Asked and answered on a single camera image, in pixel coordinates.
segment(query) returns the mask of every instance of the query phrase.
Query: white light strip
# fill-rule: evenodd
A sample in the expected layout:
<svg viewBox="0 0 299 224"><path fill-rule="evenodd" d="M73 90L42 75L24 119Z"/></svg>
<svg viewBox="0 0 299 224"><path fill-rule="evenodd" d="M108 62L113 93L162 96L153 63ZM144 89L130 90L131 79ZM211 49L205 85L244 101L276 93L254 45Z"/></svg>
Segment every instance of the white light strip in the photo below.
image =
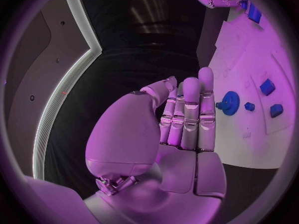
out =
<svg viewBox="0 0 299 224"><path fill-rule="evenodd" d="M33 169L33 177L36 179L38 178L37 177L37 173L36 173L36 168L35 168L35 165L37 163L37 151L38 149L40 148L39 146L39 137L40 137L40 133L41 133L41 128L43 125L45 125L46 122L48 122L47 120L44 120L45 119L45 116L46 114L49 112L49 111L53 111L52 110L52 105L53 104L53 101L54 101L54 98L59 95L59 91L60 91L60 88L62 88L68 81L68 78L70 75L73 75L73 71L75 71L75 69L77 68L78 65L82 65L82 63L85 62L85 60L88 60L88 58L90 58L92 56L92 59L89 60L89 62L86 64L86 66L84 66L84 68L82 69L82 71L80 72L79 75L77 75L77 77L75 78L75 80L72 82L72 84L69 86L69 89L67 90L67 92L69 92L73 86L75 85L75 83L77 82L77 80L81 77L81 75L85 72L85 70L92 64L92 62L96 59L91 50L87 51L82 57L79 58L79 60L68 70L68 72L63 76L63 78L61 79L61 81L59 82L59 84L57 85L57 87L55 88L54 92L52 93L50 99L48 100L47 102L47 105L42 113L42 116L39 120L39 124L38 124L38 128L37 128L37 132L36 132L36 135L35 135L35 140L34 140L34 147L33 147L33 157L32 157L32 169ZM56 110L56 114L53 115L53 120L52 121L52 124L51 124L51 127L54 123L54 120L56 118L56 115L61 107L61 105L63 104L65 99L62 100L62 102L59 104L59 107L56 107L58 108Z"/></svg>

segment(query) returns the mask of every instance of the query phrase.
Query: blue object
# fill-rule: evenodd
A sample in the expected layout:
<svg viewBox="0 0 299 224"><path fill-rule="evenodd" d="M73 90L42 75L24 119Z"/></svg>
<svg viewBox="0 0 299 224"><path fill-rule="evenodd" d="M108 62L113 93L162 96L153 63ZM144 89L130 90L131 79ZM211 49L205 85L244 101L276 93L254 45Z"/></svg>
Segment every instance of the blue object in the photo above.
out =
<svg viewBox="0 0 299 224"><path fill-rule="evenodd" d="M256 23L259 23L261 16L262 14L260 11L252 3L250 3L248 18Z"/></svg>
<svg viewBox="0 0 299 224"><path fill-rule="evenodd" d="M241 1L241 8L247 10L247 7L248 7L248 1Z"/></svg>
<svg viewBox="0 0 299 224"><path fill-rule="evenodd" d="M222 103L221 102L217 102L216 103L216 108L219 108L220 110L222 110Z"/></svg>
<svg viewBox="0 0 299 224"><path fill-rule="evenodd" d="M275 105L271 106L270 110L271 110L272 118L275 118L284 112L284 108L280 104L275 104Z"/></svg>
<svg viewBox="0 0 299 224"><path fill-rule="evenodd" d="M264 95L268 96L275 90L275 85L271 80L267 79L265 82L262 83L260 88Z"/></svg>
<svg viewBox="0 0 299 224"><path fill-rule="evenodd" d="M238 108L240 106L239 95L234 91L229 91L223 97L221 106L222 106L222 111L224 114L226 114L226 115L235 114L238 111Z"/></svg>
<svg viewBox="0 0 299 224"><path fill-rule="evenodd" d="M247 102L246 104L244 104L245 109L248 111L254 111L255 109L255 105L253 103Z"/></svg>

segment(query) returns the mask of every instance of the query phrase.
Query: blue gear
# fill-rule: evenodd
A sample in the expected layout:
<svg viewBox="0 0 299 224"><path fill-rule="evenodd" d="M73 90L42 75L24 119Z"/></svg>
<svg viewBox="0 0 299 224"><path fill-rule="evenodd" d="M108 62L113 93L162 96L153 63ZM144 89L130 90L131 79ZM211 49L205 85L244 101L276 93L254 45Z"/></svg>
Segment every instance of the blue gear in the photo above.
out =
<svg viewBox="0 0 299 224"><path fill-rule="evenodd" d="M223 97L222 100L222 111L226 115L233 115L235 114L240 106L240 97L234 91L229 91Z"/></svg>

